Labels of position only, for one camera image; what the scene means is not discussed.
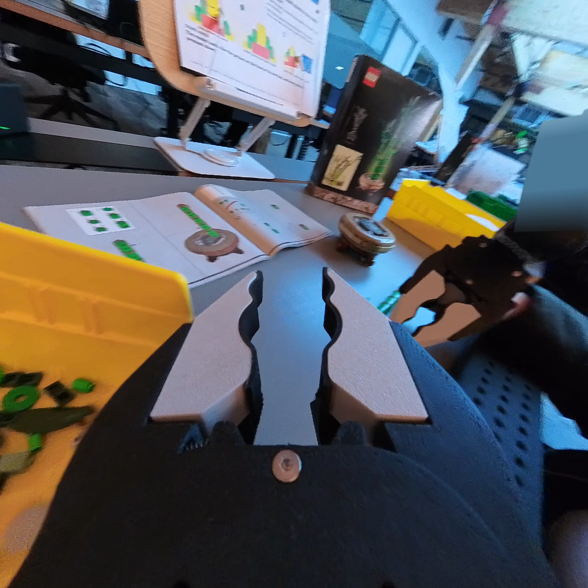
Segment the green brick bamboo stalk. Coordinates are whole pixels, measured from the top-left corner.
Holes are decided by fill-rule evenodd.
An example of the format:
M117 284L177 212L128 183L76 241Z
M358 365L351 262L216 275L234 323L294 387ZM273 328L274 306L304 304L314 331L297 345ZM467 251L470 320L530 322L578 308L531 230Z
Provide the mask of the green brick bamboo stalk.
M393 291L390 295L388 295L378 306L378 311L383 313L387 316L390 320L393 320L392 315L394 312L394 307L399 302L402 297L402 292L400 290Z

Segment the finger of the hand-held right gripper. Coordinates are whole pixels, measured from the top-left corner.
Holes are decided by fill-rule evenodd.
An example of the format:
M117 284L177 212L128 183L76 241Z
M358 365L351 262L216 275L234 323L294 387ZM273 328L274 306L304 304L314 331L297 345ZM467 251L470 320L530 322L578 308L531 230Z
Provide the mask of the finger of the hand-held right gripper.
M480 318L481 313L473 305L453 303L445 308L439 319L418 328L413 338L424 348L435 346L447 342Z
M393 306L389 319L402 324L412 319L424 303L437 300L446 291L445 278L433 270L423 277L401 297Z

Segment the dark grey speaker box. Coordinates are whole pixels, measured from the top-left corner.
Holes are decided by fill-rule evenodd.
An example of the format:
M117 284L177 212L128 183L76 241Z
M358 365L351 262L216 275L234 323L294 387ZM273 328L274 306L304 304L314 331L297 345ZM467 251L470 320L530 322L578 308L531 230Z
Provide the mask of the dark grey speaker box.
M23 135L30 132L28 113L19 86L1 83L1 137Z

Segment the green plastic crate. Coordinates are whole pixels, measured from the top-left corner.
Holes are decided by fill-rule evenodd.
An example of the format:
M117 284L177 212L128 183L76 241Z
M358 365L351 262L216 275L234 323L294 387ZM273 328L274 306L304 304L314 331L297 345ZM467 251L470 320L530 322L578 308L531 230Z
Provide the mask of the green plastic crate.
M470 190L466 200L504 222L511 221L518 213L518 207L504 195L490 196L479 190Z

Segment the brown round brick base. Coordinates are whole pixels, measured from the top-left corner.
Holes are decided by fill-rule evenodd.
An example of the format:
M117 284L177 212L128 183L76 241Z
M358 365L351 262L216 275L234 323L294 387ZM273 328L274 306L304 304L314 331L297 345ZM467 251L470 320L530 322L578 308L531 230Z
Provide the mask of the brown round brick base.
M364 267L372 267L376 257L396 246L396 237L381 222L372 217L349 212L341 216L336 250L351 254Z

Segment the printed instruction sheet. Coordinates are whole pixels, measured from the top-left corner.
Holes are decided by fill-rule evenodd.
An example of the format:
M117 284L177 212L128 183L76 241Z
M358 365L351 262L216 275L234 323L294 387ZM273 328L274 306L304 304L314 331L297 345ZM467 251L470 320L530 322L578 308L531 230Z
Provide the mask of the printed instruction sheet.
M179 63L264 111L314 118L330 1L174 1Z

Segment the black office chair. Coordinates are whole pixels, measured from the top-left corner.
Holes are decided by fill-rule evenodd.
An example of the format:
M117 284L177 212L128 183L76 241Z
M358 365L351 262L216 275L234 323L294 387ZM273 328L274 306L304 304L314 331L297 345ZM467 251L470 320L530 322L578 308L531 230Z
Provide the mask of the black office chair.
M34 50L25 50L14 69L34 74L58 87L55 95L26 98L28 105L46 105L40 115L42 120L50 120L57 114L64 114L70 122L74 117L82 119L92 127L96 126L94 118L111 123L114 130L120 127L113 118L96 111L89 106L91 97L88 92L90 83L105 85L107 77L103 70L80 65L63 56L45 54Z

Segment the person's right forearm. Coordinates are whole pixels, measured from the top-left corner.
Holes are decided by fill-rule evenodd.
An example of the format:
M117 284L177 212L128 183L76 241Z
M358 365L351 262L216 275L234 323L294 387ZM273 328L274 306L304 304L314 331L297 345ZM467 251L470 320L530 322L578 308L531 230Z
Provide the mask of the person's right forearm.
M514 316L482 333L479 342L546 393L587 437L587 295L529 286Z

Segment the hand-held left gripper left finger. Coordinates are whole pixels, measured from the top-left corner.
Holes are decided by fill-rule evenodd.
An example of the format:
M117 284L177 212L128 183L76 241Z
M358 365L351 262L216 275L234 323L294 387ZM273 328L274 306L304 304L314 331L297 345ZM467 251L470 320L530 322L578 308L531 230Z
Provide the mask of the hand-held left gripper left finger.
M254 439L263 395L252 339L259 329L263 274L246 275L193 321L151 410L154 422L196 422L209 436L231 422Z

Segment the open instruction booklet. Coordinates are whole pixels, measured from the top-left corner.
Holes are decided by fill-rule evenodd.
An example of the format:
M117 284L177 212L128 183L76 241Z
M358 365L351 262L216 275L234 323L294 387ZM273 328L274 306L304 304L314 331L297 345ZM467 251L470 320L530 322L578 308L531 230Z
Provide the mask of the open instruction booklet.
M102 203L29 206L37 230L210 283L332 232L268 189L206 184L194 194Z

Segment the black toy brick set box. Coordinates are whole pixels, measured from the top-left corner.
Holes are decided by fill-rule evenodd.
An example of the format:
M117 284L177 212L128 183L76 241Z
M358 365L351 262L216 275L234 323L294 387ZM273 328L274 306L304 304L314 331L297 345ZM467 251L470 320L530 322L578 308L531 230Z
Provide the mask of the black toy brick set box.
M373 215L441 108L438 93L357 55L307 193Z

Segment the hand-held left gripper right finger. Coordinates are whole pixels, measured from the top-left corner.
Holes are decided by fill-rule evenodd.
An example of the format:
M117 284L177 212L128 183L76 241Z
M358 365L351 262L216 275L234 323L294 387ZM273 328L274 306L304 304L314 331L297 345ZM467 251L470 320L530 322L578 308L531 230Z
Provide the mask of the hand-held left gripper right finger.
M330 268L322 270L323 327L319 388L312 402L320 445L346 422L361 425L368 444L379 443L388 423L429 424L392 323Z

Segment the black flat pad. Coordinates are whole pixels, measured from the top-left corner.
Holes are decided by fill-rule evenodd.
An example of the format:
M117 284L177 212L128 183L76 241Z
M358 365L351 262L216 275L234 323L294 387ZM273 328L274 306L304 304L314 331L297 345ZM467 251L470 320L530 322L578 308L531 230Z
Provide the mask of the black flat pad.
M177 174L157 149L44 134L2 136L1 162Z

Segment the grey desk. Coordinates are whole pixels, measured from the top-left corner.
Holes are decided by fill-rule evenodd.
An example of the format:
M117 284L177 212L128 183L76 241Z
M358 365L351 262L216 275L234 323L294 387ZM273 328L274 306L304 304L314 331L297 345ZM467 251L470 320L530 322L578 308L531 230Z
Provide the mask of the grey desk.
M194 193L205 183L235 190L270 189L333 232L305 247L286 249L270 261L241 270L191 291L202 312L249 271L263 273L260 328L254 337L261 374L263 410L255 445L316 445L310 402L318 390L322 352L329 337L323 328L322 269L330 267L372 305L380 305L432 253L432 249L386 220L396 247L365 268L336 251L343 208L305 194L290 182L208 179L82 171L32 166L1 166L1 221L25 229L34 225L26 206L127 201L177 192Z

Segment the pile of green toy bricks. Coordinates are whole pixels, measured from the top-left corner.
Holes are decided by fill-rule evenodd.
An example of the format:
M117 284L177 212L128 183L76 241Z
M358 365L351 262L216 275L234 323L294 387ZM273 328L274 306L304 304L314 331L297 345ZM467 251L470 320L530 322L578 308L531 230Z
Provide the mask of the pile of green toy bricks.
M78 425L94 413L90 405L74 405L77 397L95 391L94 380L76 378L69 385L55 380L43 385L44 377L41 371L1 368L1 447L7 434L25 438L22 450L1 451L1 491L12 477L32 466L48 434Z

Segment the person's right hand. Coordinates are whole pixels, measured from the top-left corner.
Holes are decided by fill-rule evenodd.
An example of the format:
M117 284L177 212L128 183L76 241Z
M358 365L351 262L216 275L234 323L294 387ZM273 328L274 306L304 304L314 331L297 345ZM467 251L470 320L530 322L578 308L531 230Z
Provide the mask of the person's right hand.
M532 305L533 296L534 289L532 288L527 288L525 291L515 294L511 299L509 310L503 315L502 319L510 320L525 313L525 311Z

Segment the yellow plastic bin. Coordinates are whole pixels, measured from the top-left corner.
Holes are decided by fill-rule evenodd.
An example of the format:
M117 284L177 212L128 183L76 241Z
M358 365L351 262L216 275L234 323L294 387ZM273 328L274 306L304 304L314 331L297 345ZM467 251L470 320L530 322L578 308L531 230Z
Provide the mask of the yellow plastic bin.
M105 406L182 325L186 279L171 270L1 224L1 369L95 384L72 405ZM1 587L36 539L56 488L95 415L43 437L29 467L1 489Z
M505 221L425 180L406 179L386 219L438 251L466 237L492 238Z

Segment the small black toy set box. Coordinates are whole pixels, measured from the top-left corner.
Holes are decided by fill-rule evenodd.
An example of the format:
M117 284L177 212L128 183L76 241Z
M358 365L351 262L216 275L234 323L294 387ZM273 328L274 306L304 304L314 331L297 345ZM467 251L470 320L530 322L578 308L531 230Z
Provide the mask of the small black toy set box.
M456 147L432 177L437 184L463 195L472 191L495 195L524 172L526 165L518 158L477 139L469 131L462 133Z

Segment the black studded mat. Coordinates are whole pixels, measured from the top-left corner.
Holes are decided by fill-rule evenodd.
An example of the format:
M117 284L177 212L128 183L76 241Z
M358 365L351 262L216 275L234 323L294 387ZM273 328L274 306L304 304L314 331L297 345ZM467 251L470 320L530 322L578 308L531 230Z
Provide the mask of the black studded mat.
M458 360L454 375L501 445L529 524L540 529L545 455L540 389L520 371L479 348Z

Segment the wooden background desk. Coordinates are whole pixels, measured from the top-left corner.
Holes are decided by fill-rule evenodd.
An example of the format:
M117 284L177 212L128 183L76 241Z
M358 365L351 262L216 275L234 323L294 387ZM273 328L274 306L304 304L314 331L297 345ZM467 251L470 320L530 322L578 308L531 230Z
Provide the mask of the wooden background desk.
M147 49L140 43L136 44L116 35L110 35L102 28L85 24L71 17L65 11L62 1L1 1L1 8L151 59Z

